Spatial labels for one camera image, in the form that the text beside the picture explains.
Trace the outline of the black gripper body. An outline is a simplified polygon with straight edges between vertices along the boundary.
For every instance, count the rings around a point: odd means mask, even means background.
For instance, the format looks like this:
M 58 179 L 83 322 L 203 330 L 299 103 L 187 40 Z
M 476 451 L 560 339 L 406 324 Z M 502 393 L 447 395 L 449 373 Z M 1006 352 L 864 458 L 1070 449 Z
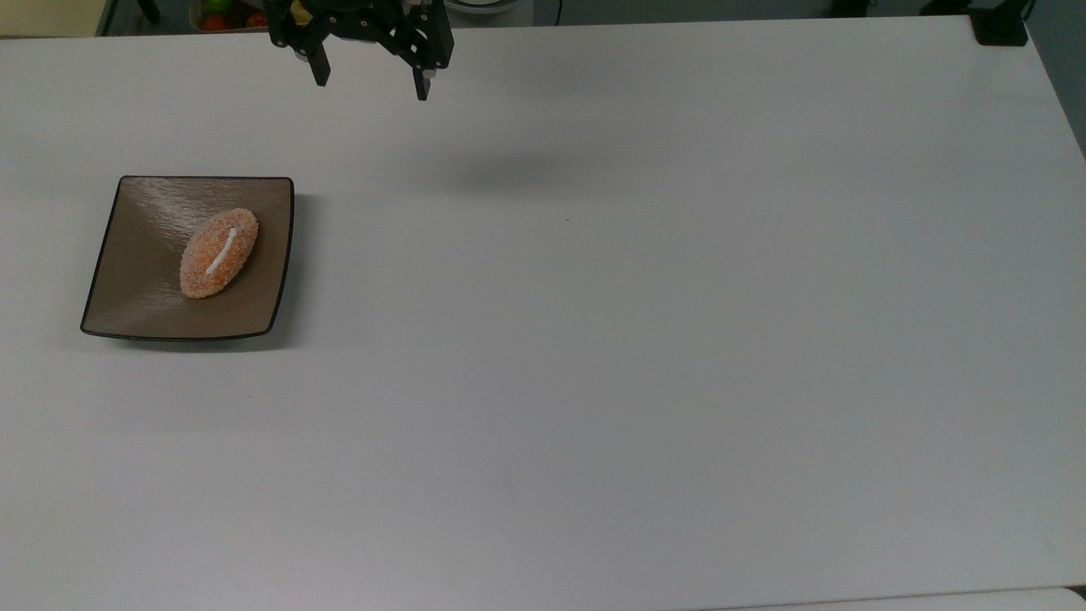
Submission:
M 272 44 L 307 51 L 329 37 L 383 47 L 412 69 L 443 71 L 454 39 L 443 1 L 266 1 Z

